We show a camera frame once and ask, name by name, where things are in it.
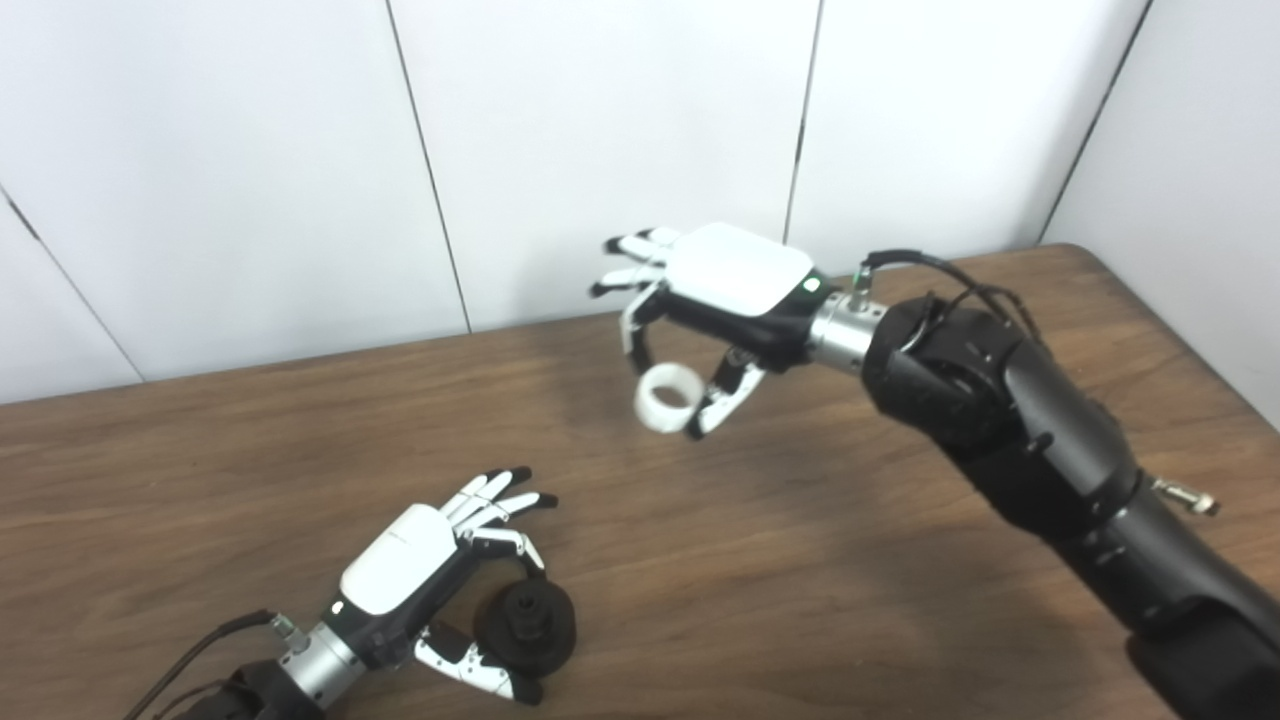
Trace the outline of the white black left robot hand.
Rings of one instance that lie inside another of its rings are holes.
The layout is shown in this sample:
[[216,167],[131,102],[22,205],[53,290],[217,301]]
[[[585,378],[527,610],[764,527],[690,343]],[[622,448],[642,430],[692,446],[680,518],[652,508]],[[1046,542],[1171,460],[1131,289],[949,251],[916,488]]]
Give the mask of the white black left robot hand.
[[512,560],[529,579],[545,578],[534,542],[509,528],[522,514],[559,503],[549,493],[509,493],[531,475],[526,466],[485,471],[440,507],[410,505],[342,573],[323,625],[357,674],[416,661],[503,700],[541,702],[539,682],[436,620],[484,562]]

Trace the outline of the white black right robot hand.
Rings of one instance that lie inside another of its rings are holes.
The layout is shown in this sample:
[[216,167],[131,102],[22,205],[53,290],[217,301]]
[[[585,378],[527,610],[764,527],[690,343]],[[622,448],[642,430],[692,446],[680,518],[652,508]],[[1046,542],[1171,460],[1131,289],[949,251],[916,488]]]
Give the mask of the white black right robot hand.
[[[603,249],[630,265],[607,272],[588,292],[634,293],[620,315],[620,338],[637,375],[634,411],[649,430],[701,439],[767,375],[812,360],[812,323],[835,286],[804,251],[724,223],[646,228],[611,237]],[[646,334],[660,320],[724,345],[709,379],[653,357]]]

